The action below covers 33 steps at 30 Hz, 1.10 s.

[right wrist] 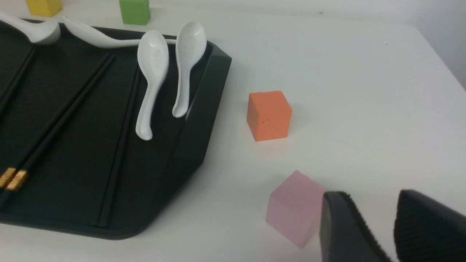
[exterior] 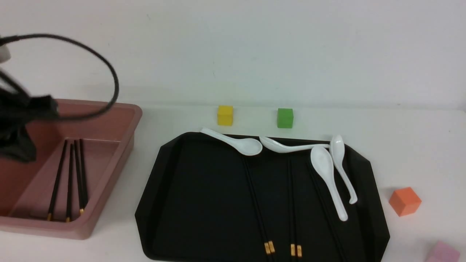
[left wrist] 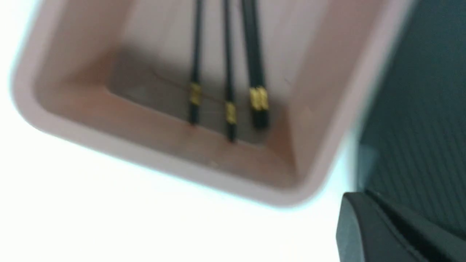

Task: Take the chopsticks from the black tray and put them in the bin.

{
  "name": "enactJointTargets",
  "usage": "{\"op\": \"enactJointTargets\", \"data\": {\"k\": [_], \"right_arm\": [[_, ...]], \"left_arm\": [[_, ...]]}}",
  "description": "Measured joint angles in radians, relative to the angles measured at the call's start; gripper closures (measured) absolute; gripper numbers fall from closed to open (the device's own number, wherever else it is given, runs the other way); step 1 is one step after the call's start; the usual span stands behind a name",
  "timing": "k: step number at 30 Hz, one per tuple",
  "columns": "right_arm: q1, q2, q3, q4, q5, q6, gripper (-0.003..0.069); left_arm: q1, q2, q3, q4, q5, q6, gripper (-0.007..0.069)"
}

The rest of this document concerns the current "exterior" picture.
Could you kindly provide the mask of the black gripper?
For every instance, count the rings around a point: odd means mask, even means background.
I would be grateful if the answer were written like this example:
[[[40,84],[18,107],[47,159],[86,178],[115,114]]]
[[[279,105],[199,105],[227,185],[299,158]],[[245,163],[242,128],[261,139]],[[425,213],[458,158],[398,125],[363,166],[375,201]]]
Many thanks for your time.
[[[57,102],[51,96],[26,96],[1,91],[0,152],[2,158],[28,163],[37,150],[26,125],[35,120],[56,119]]]

